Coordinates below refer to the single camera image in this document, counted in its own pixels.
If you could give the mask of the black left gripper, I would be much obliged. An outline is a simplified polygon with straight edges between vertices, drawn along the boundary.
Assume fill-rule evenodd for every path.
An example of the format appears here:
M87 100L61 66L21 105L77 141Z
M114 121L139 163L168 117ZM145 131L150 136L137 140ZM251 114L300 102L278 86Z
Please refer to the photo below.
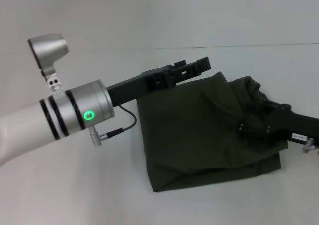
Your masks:
M174 65L152 69L138 76L106 88L114 107L145 96L153 91L170 89L176 84L200 76L211 69L209 58L187 64L185 60Z

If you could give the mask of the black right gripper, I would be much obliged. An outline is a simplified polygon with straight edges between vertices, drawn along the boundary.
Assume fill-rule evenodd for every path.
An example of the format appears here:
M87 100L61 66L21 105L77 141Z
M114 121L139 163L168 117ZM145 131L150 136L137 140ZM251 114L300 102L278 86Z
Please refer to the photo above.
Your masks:
M267 113L267 126L249 127L239 123L238 135L244 139L269 141L289 140L303 145L319 144L319 120L297 114L289 104L280 104L271 100L263 100L260 106Z

